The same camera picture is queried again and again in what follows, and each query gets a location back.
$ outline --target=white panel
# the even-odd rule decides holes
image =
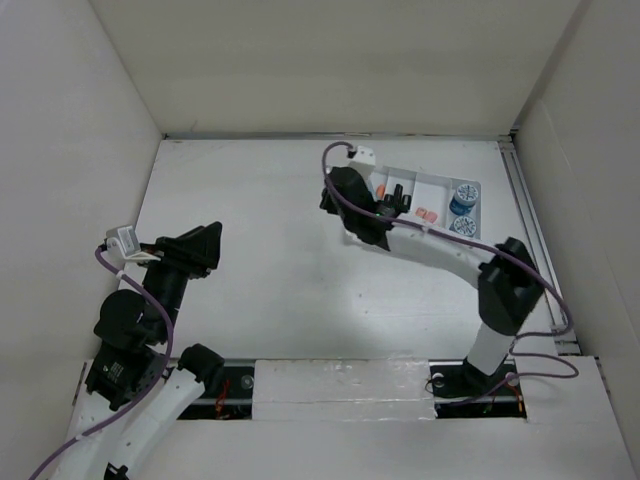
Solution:
[[[506,134],[579,0],[92,0],[164,132]]]
[[[254,420],[435,419],[426,360],[256,362]]]
[[[82,362],[0,361],[2,478],[26,479],[64,442]]]
[[[482,184],[482,235],[526,238],[495,142],[360,139],[381,165]],[[343,244],[319,209],[330,139],[164,141],[138,222],[150,241],[219,220],[217,271],[187,287],[175,352],[203,343],[228,358],[459,358],[480,318],[452,274]],[[346,163],[344,150],[330,162]],[[144,270],[132,267],[141,279]],[[526,330],[548,328],[541,302]],[[554,352],[549,339],[521,348]]]
[[[538,425],[574,423],[615,423],[600,371],[592,357],[565,357],[579,371],[571,379],[524,377],[522,393],[527,422]],[[566,375],[569,368],[548,359],[518,358],[518,372],[544,372]]]
[[[27,478],[64,438],[115,286],[92,252],[135,221],[159,140],[86,0],[0,1],[3,478]]]
[[[140,480],[635,480],[613,422],[178,422]]]
[[[517,138],[578,338],[640,471],[640,3],[593,0]]]

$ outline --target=orange object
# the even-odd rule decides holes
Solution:
[[[428,212],[422,218],[424,218],[429,223],[436,223],[436,220],[438,220],[438,214],[436,212]]]
[[[420,207],[416,210],[416,216],[429,223],[436,223],[436,221],[438,220],[438,214],[436,212],[432,212],[431,210],[427,210],[423,207]]]
[[[216,410],[216,419],[220,418],[220,414],[222,413],[222,409],[224,408],[224,401],[227,399],[227,395],[229,394],[229,387],[231,387],[231,380],[224,382],[222,386],[222,393],[216,398],[215,410]]]

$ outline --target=blue container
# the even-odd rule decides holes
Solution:
[[[478,189],[468,183],[463,183],[453,193],[449,210],[456,215],[467,215],[478,201]]]

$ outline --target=white floor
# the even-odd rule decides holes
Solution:
[[[219,269],[187,287],[176,354],[204,343],[227,358],[463,358],[480,319],[453,275],[342,244],[318,208],[331,139],[164,141],[137,224],[141,241],[221,221]],[[477,180],[482,237],[526,239],[495,142],[358,139],[378,163]],[[336,151],[331,163],[344,162]],[[133,275],[144,271],[133,267]],[[551,323],[541,302],[527,329]],[[536,350],[553,352],[545,339]]]
[[[425,359],[466,355],[475,292],[341,244],[340,221],[318,209],[329,141],[162,143],[140,239],[224,224],[220,268],[188,286],[176,355],[201,342],[228,358],[325,360],[259,361],[254,420],[177,422],[139,480],[634,479],[593,358],[572,359],[576,379],[523,380],[526,420],[435,419]],[[483,238],[526,238],[495,143],[362,143],[391,166],[480,181]],[[525,328],[550,323],[541,303]],[[525,347],[554,350],[539,339]]]

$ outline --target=white enclosure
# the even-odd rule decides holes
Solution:
[[[246,201],[238,215],[223,204],[230,185],[245,194],[263,189],[277,204],[282,198],[273,188],[283,180],[278,169],[286,168],[294,171],[284,180],[295,211],[317,208],[319,192],[310,190],[315,154],[329,137],[315,137],[312,149],[282,144],[285,153],[242,142],[217,151],[221,139],[384,132],[460,137],[452,144],[473,137],[474,148],[483,145],[469,156],[442,140],[437,147],[424,138],[372,141],[387,164],[480,181],[483,238],[519,236],[538,253],[548,247],[583,353],[598,356],[601,371],[592,358],[580,358],[585,375],[578,381],[529,380],[527,422],[432,421],[433,399],[420,391],[411,401],[423,403],[404,414],[411,419],[418,411],[424,423],[383,426],[325,424],[327,416],[349,420],[348,409],[361,406],[336,407],[329,387],[323,391],[329,400],[316,404],[303,398],[306,377],[278,377],[300,402],[290,402],[285,388],[278,398],[257,397],[259,421],[180,422],[143,478],[202,478],[224,464],[226,476],[244,478],[263,478],[265,471],[294,478],[306,468],[321,478],[351,479],[364,471],[385,480],[428,473],[447,480],[537,479],[536,458],[563,480],[632,478],[621,439],[640,472],[638,24],[637,0],[0,0],[0,476],[26,479],[64,439],[80,368],[96,351],[92,329],[100,303],[116,287],[92,252],[106,229],[138,220],[143,198],[144,240],[205,223],[208,211],[191,211],[196,202],[209,202],[227,227],[219,275],[187,292],[179,349],[203,339],[216,349],[224,342],[221,353],[231,357],[463,355],[479,320],[471,290],[460,299],[451,293],[455,278],[429,269],[423,278],[420,267],[405,271],[399,261],[373,258],[413,282],[404,298],[396,289],[400,300],[387,303],[388,292],[376,283],[384,274],[367,272],[366,252],[346,255],[331,236],[340,231],[335,218],[314,210],[300,235],[278,217],[294,265],[284,248],[277,258],[244,255],[255,223],[266,225],[271,246],[279,230],[264,217],[253,219]],[[510,150],[502,164],[494,146],[510,141],[498,136],[516,120],[521,162]],[[162,134],[173,136],[156,155]],[[179,137],[192,140],[172,143]],[[417,147],[394,158],[400,143]],[[175,160],[176,151],[185,154]],[[433,158],[416,160],[424,151]],[[182,162],[191,166],[181,168]],[[251,170],[244,184],[243,166]],[[207,191],[212,185],[216,190]],[[256,210],[264,213],[266,204]],[[161,215],[168,215],[165,223]],[[326,248],[313,236],[318,226]],[[537,242],[540,234],[546,244]],[[226,253],[225,239],[233,242]],[[346,274],[313,278],[313,258],[335,258]],[[259,275],[280,275],[281,264],[289,269],[261,288]],[[317,314],[325,322],[319,327],[296,323],[305,309],[309,317],[316,313],[341,278],[368,290],[334,295],[337,307]],[[227,290],[220,285],[225,279]],[[209,288],[231,294],[243,285],[255,302],[208,297]],[[301,297],[287,303],[283,285],[299,286]],[[433,299],[428,324],[425,302],[415,297],[421,288]],[[271,323],[252,324],[265,308]],[[217,311],[244,316],[217,335],[213,327],[224,323],[205,318]],[[540,302],[529,326],[548,328],[552,314]],[[344,336],[333,337],[336,332]],[[260,348],[252,347],[251,335],[263,340]],[[532,346],[555,348],[550,341]],[[291,421],[296,415],[322,422],[300,427]],[[213,431],[215,423],[222,429]],[[211,453],[214,443],[222,447]],[[446,457],[446,447],[462,444],[467,470],[437,464],[456,460]],[[228,460],[240,448],[258,453],[236,468]],[[321,448],[326,457],[317,454]],[[185,471],[173,455],[191,468]]]
[[[579,0],[92,0],[163,132],[506,134]]]

